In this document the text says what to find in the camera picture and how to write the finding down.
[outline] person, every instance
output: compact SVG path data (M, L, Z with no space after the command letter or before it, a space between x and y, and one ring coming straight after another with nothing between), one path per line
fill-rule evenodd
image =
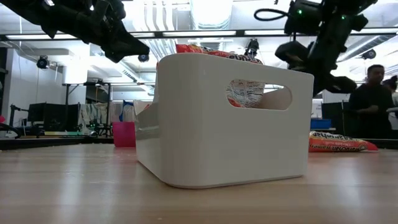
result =
M358 117L356 138L387 139L391 135L391 123L386 112L394 107L391 92L381 85L384 67L368 68L367 80L349 97L349 107Z
M398 107L398 93L397 91L397 81L398 76L394 75L390 79L384 80L383 85L391 92L392 94L392 103L394 107ZM389 120L391 123L391 127L393 130L398 130L398 112L389 113ZM398 136L397 131L393 131L395 136Z

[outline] chip bag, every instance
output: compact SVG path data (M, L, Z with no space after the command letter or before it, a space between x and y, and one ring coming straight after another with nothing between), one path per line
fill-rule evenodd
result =
M200 53L214 55L224 58L230 58L235 60L242 60L245 62L258 63L262 65L259 59L249 57L247 55L238 55L220 50L208 49L206 47L200 47L193 44L177 44L177 53ZM232 80L226 90L226 97L235 107L243 108L258 108L262 94L264 93L264 82L254 82L249 80Z
M340 134L310 132L309 152L360 152L377 151L374 144Z

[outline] black shirt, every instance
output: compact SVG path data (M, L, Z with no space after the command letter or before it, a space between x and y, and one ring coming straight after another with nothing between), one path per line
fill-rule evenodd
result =
M379 107L375 114L358 115L357 138L388 138L391 123L388 120L388 108L394 107L391 92L382 85L371 86L362 84L349 97L352 110L369 108L372 105Z

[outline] table surface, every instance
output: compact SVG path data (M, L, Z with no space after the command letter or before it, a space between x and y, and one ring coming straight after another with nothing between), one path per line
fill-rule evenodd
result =
M0 152L0 223L398 223L398 151L310 154L305 177L169 187L132 149Z

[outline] man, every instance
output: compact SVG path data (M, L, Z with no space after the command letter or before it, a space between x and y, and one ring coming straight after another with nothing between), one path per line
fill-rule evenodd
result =
M349 98L350 109L358 116L356 138L389 138L391 124L388 108L394 107L391 92L381 82L384 67L372 65L368 68L365 84L356 89Z

